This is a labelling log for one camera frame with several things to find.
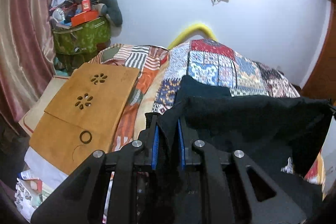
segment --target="circular cutout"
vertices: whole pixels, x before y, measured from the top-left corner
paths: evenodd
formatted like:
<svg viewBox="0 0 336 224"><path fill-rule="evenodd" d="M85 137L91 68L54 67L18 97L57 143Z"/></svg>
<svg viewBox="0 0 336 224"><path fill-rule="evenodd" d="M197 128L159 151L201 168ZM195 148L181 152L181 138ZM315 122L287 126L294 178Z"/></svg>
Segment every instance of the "circular cutout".
<svg viewBox="0 0 336 224"><path fill-rule="evenodd" d="M89 136L90 136L90 138L89 138L88 141L83 141L83 135L84 135L85 133L89 134ZM79 139L80 139L80 141L81 141L82 143L84 143L84 144L88 144L88 143L90 143L91 140L92 140L92 135L91 135L90 131L84 130L84 131L79 135Z"/></svg>

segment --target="white sheet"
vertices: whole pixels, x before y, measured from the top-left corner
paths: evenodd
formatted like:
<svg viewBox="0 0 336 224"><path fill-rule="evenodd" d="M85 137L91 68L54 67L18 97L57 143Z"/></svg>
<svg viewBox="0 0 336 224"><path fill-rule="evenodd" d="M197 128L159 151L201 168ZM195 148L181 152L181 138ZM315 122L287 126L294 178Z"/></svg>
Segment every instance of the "white sheet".
<svg viewBox="0 0 336 224"><path fill-rule="evenodd" d="M68 175L46 161L31 147L26 152L25 162L33 173L52 189L56 189L68 177Z"/></svg>

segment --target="gray stuffed toy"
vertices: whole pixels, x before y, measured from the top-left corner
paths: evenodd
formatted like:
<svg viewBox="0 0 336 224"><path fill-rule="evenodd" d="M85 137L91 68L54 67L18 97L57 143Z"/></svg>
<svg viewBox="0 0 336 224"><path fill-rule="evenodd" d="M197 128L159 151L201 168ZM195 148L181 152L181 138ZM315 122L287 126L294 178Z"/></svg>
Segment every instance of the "gray stuffed toy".
<svg viewBox="0 0 336 224"><path fill-rule="evenodd" d="M116 27L123 24L123 18L118 6L117 0L90 0L93 5L104 3L105 5L101 9L103 15L108 14L112 22ZM82 3L82 0L75 0L77 4Z"/></svg>

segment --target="flower-shaped cutout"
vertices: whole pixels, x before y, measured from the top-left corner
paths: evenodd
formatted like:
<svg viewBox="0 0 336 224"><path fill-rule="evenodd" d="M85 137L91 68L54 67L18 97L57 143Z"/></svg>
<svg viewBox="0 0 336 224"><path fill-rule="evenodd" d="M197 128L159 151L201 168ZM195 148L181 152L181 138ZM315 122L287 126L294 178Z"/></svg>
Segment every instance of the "flower-shaped cutout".
<svg viewBox="0 0 336 224"><path fill-rule="evenodd" d="M104 83L106 78L107 78L107 75L104 75L103 73L101 73L100 75L95 75L94 78L91 79L91 82L97 85L98 82Z"/></svg>
<svg viewBox="0 0 336 224"><path fill-rule="evenodd" d="M92 99L93 99L93 96L89 97L89 95L87 93L85 93L84 96L78 96L77 97L77 100L79 100L79 101L75 104L75 106L79 106L79 109L82 110L85 106L90 106L91 105L90 101Z"/></svg>

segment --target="patchwork quilt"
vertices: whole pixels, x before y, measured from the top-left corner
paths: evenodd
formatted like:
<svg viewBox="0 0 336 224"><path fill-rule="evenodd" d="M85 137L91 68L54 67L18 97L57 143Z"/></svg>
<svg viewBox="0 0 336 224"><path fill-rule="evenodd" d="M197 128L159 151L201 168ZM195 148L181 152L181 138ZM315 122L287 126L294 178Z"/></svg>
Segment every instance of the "patchwork quilt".
<svg viewBox="0 0 336 224"><path fill-rule="evenodd" d="M300 96L279 71L252 61L212 39L200 39L187 41L170 50L169 66L156 92L152 112L163 114L173 106L184 75L206 85L226 86L232 96ZM291 158L282 171L295 173ZM319 154L305 180L323 184L324 177L323 160Z"/></svg>

